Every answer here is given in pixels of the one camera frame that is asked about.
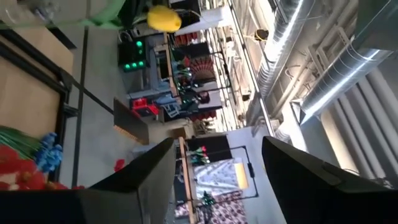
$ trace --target desk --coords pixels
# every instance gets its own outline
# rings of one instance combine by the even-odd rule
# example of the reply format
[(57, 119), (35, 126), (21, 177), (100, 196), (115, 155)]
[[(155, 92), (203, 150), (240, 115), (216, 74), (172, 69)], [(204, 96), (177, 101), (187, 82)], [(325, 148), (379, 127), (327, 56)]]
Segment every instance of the desk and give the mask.
[(184, 177), (185, 192), (187, 194), (187, 207), (189, 213), (190, 224), (195, 224), (197, 221), (195, 212), (195, 201), (197, 200), (196, 187), (195, 187), (195, 174), (193, 173), (192, 163), (190, 157), (185, 153), (185, 140), (183, 137), (178, 138), (180, 144), (181, 160), (182, 160), (182, 172)]
[[(10, 23), (6, 17), (1, 19)], [(47, 28), (18, 28), (14, 31), (67, 73), (72, 73), (73, 54)], [(56, 79), (36, 58), (28, 56), (3, 36), (0, 36), (0, 43)], [(0, 57), (0, 69), (0, 125), (16, 128), (35, 138), (55, 131), (60, 95), (8, 59)]]

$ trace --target wooden panel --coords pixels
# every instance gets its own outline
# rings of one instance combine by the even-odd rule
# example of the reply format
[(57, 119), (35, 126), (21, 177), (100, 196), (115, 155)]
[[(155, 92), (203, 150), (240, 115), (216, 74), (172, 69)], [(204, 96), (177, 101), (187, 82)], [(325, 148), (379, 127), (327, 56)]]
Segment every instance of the wooden panel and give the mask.
[(141, 144), (149, 144), (148, 124), (117, 99), (113, 100), (113, 122), (114, 128), (120, 133)]
[(184, 184), (185, 184), (185, 193), (187, 194), (187, 205), (188, 205), (188, 214), (190, 224), (196, 223), (196, 215), (193, 201), (197, 199), (196, 197), (196, 188), (195, 188), (195, 174), (193, 173), (192, 163), (189, 161), (189, 157), (187, 157), (185, 153), (185, 141), (184, 138), (179, 137), (178, 142), (180, 143), (180, 152), (182, 158), (182, 172), (184, 176)]
[[(4, 0), (3, 3), (15, 0)], [(7, 17), (1, 18), (10, 24)], [(72, 73), (73, 54), (44, 27), (20, 28), (15, 31), (50, 60)], [(52, 78), (55, 75), (30, 58), (3, 37), (0, 41), (27, 59)], [(19, 129), (30, 136), (41, 138), (55, 131), (60, 96), (47, 85), (36, 80), (11, 62), (0, 58), (0, 125)]]

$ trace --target fluorescent light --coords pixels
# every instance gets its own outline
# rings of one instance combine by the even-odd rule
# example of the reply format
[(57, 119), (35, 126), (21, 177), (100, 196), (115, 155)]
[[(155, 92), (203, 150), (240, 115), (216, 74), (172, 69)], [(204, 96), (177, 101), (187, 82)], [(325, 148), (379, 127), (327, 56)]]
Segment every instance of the fluorescent light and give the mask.
[(235, 163), (235, 173), (236, 179), (238, 180), (238, 186), (241, 190), (246, 189), (249, 187), (248, 179), (246, 178), (246, 173), (244, 171), (243, 163)]

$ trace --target ventilation duct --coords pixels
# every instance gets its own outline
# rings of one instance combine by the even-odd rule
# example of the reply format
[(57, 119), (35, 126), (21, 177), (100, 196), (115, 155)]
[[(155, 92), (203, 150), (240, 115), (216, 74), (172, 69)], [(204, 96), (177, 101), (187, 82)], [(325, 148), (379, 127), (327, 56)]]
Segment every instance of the ventilation duct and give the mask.
[(367, 25), (361, 25), (363, 30), (357, 32), (358, 36), (348, 44), (337, 56), (334, 62), (326, 69), (318, 83), (311, 89), (301, 104), (300, 123), (308, 121), (312, 116), (319, 115), (324, 108), (335, 101), (339, 96), (349, 90), (358, 80), (378, 66), (393, 51), (394, 45), (385, 50), (367, 48), (369, 34), (380, 24), (390, 24), (390, 29), (395, 32), (395, 18), (398, 15), (398, 1), (389, 1), (376, 13), (365, 14), (367, 17), (359, 17), (358, 20), (367, 20)]
[[(268, 96), (276, 78), (286, 64), (314, 3), (315, 0), (279, 1), (280, 8), (275, 15), (274, 30), (271, 31), (263, 49), (258, 72), (259, 89), (263, 98)], [(259, 105), (253, 105), (258, 103), (258, 100), (250, 103), (251, 110), (246, 113), (248, 125), (252, 125), (254, 118), (261, 112)]]

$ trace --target concrete floor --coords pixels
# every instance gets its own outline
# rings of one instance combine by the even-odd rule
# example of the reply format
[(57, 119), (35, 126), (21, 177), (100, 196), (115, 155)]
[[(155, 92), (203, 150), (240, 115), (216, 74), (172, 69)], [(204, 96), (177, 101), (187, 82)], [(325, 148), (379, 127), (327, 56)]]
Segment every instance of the concrete floor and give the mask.
[[(64, 33), (77, 46), (73, 76), (79, 82), (84, 28), (64, 27)], [(113, 98), (127, 104), (126, 91), (117, 67), (117, 31), (90, 28), (88, 34), (85, 87), (105, 104), (113, 107)], [(73, 89), (71, 106), (78, 106), (78, 90)], [(84, 97), (81, 124), (78, 185), (90, 186), (113, 173), (116, 159), (128, 159), (130, 151), (139, 143), (117, 133), (113, 129), (113, 116)], [(161, 142), (167, 137), (169, 126), (150, 124), (150, 141)], [(64, 144), (64, 159), (61, 166), (60, 182), (71, 186), (75, 151), (76, 118), (67, 123)]]

